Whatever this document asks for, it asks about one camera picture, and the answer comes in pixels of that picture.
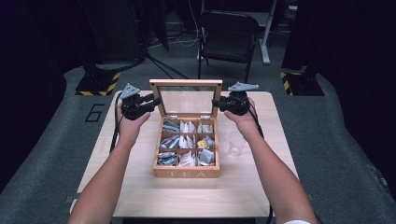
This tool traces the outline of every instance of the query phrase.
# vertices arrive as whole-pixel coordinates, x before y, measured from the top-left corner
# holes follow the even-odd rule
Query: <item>hand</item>
[[[250,98],[248,98],[250,101],[250,111],[253,113],[255,112],[254,110],[254,101]],[[246,113],[242,116],[235,115],[232,112],[226,110],[224,111],[225,117],[228,119],[232,120],[235,122],[236,127],[238,128],[239,132],[244,136],[245,139],[253,133],[257,133],[257,124],[254,118],[251,116],[250,113]]]
[[[117,116],[119,118],[119,144],[127,144],[128,147],[132,147],[137,139],[140,132],[140,127],[149,119],[150,113],[147,112],[138,119],[130,120],[125,118],[121,112],[121,104],[117,109]]]

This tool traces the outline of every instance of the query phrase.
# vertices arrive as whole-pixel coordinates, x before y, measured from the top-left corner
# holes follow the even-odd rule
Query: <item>chair backrest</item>
[[[200,17],[199,24],[208,32],[213,30],[256,35],[259,31],[259,24],[249,15],[224,11],[205,11]]]

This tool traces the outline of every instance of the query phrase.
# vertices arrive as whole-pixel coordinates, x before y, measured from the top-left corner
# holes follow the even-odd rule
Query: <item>person's right arm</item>
[[[253,117],[249,113],[237,116],[230,111],[225,111],[224,115],[235,122],[250,145],[262,187],[274,208],[277,222],[303,220],[317,223],[300,181],[262,138]]]

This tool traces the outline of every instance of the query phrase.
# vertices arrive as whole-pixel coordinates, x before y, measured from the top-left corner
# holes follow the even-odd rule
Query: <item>gray carpet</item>
[[[324,223],[396,223],[396,204],[378,184],[372,164],[345,129],[332,85],[318,75],[324,97],[292,97],[285,93],[279,72],[287,41],[287,35],[276,35],[269,49],[269,65],[262,63],[260,50],[256,49],[249,83],[259,84],[258,91],[273,94],[297,172],[316,213]],[[184,75],[197,77],[196,44],[190,48],[171,44],[169,52],[159,46],[149,53]],[[243,80],[244,65],[222,65],[214,61],[209,67],[203,64],[203,78],[221,78],[224,88]],[[65,223],[68,219],[71,203],[66,203],[65,198],[77,191],[114,96],[114,92],[109,96],[76,96],[75,88],[83,75],[81,68],[64,75],[64,100],[0,196],[0,223]],[[145,60],[121,73],[116,91],[128,82],[150,90],[150,78],[168,76]],[[85,122],[95,104],[96,110],[103,111],[102,116],[98,122]],[[265,218],[256,221],[263,223]]]

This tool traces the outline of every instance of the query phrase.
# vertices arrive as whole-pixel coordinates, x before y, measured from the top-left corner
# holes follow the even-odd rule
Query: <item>white sleeve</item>
[[[301,220],[293,220],[293,221],[285,222],[285,224],[309,224],[309,222],[301,221]]]

